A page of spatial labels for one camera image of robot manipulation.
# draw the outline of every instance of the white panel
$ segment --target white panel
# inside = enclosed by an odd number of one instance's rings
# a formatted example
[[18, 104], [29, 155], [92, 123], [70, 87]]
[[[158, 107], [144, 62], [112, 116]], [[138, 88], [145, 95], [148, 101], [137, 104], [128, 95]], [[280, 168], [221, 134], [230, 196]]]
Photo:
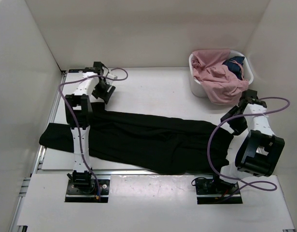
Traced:
[[181, 67], [192, 51], [241, 51], [269, 0], [26, 0], [61, 69]]
[[[190, 120], [204, 120], [214, 124], [220, 123], [220, 118], [230, 110], [229, 106], [212, 104], [207, 98], [194, 96], [190, 89], [188, 68], [129, 68], [129, 78], [126, 81], [114, 82], [116, 90], [111, 96], [106, 110], [178, 117]], [[118, 78], [125, 76], [122, 71], [114, 71]], [[66, 82], [79, 80], [82, 73], [69, 73]], [[71, 94], [78, 84], [64, 86], [63, 93]], [[61, 99], [54, 120], [55, 123], [66, 124], [65, 104]], [[224, 129], [233, 132], [228, 124]], [[229, 146], [229, 160], [234, 157], [247, 135], [245, 131], [241, 136], [235, 136]], [[91, 158], [95, 170], [115, 169], [142, 169], [141, 167], [108, 162]], [[71, 170], [74, 157], [72, 153], [47, 149], [42, 169], [43, 170]]]
[[244, 204], [197, 205], [194, 176], [112, 175], [108, 203], [65, 203], [64, 174], [32, 176], [18, 225], [27, 232], [282, 232], [293, 229], [282, 190], [246, 188]]
[[0, 232], [29, 176], [60, 71], [24, 0], [0, 1]]
[[[276, 174], [297, 228], [297, 0], [272, 0], [246, 48], [261, 97], [281, 96], [291, 101], [283, 113], [270, 116], [269, 123], [285, 139]], [[269, 109], [284, 103], [267, 101]]]

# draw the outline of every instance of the black pants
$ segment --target black pants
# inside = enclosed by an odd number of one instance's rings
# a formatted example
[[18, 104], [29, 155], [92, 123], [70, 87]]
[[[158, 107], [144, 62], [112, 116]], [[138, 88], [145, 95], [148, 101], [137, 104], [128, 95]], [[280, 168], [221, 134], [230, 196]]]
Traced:
[[[93, 103], [89, 155], [103, 160], [141, 166], [163, 174], [211, 173], [207, 143], [215, 125], [206, 121], [108, 112]], [[233, 135], [219, 129], [211, 145], [214, 166], [226, 160]], [[73, 152], [70, 127], [51, 123], [40, 138], [45, 147]]]

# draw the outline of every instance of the navy cloth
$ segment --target navy cloth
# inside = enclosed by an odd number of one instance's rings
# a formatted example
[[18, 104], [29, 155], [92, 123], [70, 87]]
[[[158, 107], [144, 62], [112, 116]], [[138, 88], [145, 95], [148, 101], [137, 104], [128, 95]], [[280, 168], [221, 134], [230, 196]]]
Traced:
[[240, 67], [237, 64], [232, 63], [231, 61], [235, 60], [237, 63], [239, 63], [243, 66], [244, 59], [245, 59], [245, 57], [232, 57], [230, 59], [227, 59], [222, 64], [226, 65], [228, 67], [229, 71], [233, 72], [237, 76], [238, 79], [242, 80]]

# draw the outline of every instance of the pink garment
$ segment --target pink garment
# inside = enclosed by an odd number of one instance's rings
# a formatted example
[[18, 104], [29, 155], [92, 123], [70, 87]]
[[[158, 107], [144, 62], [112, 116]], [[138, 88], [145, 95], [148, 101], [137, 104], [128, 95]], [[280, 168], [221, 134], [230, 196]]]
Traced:
[[192, 53], [193, 76], [201, 82], [211, 102], [235, 105], [248, 89], [248, 80], [240, 80], [222, 63], [229, 49], [198, 50]]

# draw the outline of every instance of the white basket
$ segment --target white basket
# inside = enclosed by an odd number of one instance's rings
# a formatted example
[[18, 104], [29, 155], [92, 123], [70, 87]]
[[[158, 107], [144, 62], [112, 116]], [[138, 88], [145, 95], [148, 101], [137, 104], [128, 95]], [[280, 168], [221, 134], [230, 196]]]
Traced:
[[[242, 53], [231, 50], [228, 58], [232, 58], [235, 56], [245, 57]], [[202, 97], [202, 98], [207, 97], [205, 90], [201, 86], [201, 82], [193, 77], [193, 71], [192, 71], [192, 65], [191, 65], [192, 58], [193, 58], [193, 54], [189, 56], [189, 68], [190, 68], [190, 74], [191, 74], [189, 81], [190, 81], [191, 91], [197, 97]], [[244, 59], [243, 68], [244, 68], [244, 79], [249, 80], [249, 84], [251, 84], [254, 81], [254, 75], [251, 72], [251, 69], [246, 57]]]

